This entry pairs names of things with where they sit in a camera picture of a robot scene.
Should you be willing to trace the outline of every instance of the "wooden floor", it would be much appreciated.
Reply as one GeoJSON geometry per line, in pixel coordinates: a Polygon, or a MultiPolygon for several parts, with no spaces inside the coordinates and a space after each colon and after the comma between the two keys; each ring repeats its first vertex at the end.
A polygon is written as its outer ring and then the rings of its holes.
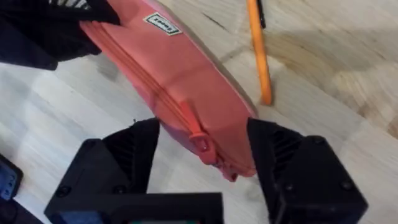
{"type": "MultiPolygon", "coordinates": [[[[393,0],[265,0],[275,91],[260,88],[243,0],[162,0],[224,66],[261,119],[326,137],[370,208],[361,223],[398,220],[398,4],[393,0]]],[[[17,201],[45,205],[86,138],[152,117],[103,55],[56,72],[0,65],[0,152],[25,179],[17,201]]],[[[162,131],[150,192],[224,193],[226,223],[267,223],[256,178],[225,181],[162,131]]]]}

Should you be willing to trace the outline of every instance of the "black 3d-printed part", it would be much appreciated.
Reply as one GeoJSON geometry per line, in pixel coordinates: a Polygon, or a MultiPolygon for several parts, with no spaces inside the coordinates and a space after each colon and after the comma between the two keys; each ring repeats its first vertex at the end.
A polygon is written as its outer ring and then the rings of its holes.
{"type": "Polygon", "coordinates": [[[349,223],[368,204],[327,143],[249,119],[248,134],[271,224],[349,223]]]}
{"type": "Polygon", "coordinates": [[[159,129],[159,120],[149,119],[103,140],[86,140],[45,209],[49,220],[223,224],[221,194],[146,194],[159,129]]]}

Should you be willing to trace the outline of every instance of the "orange pencil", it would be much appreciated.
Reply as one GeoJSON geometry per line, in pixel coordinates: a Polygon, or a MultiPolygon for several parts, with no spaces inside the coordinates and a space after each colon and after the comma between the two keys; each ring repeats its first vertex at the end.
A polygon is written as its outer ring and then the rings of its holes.
{"type": "Polygon", "coordinates": [[[271,79],[269,77],[268,62],[257,0],[247,0],[250,18],[250,27],[254,53],[256,54],[257,69],[259,72],[262,100],[265,104],[272,103],[271,79]]]}

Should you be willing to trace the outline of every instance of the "pencil case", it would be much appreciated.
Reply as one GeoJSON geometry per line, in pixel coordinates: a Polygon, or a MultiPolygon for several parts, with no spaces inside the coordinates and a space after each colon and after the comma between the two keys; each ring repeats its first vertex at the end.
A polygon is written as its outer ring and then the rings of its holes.
{"type": "Polygon", "coordinates": [[[109,0],[121,25],[80,23],[125,74],[163,127],[230,181],[256,173],[246,134],[256,115],[157,2],[109,0]]]}

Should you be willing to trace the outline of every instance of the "white label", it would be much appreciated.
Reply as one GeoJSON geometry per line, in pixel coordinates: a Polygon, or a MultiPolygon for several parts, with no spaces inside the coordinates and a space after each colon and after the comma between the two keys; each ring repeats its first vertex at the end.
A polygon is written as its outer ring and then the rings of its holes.
{"type": "Polygon", "coordinates": [[[144,21],[155,25],[156,27],[166,32],[168,35],[176,35],[182,33],[182,31],[177,26],[175,26],[166,18],[161,16],[158,12],[155,12],[152,15],[147,16],[144,19],[144,21]]]}

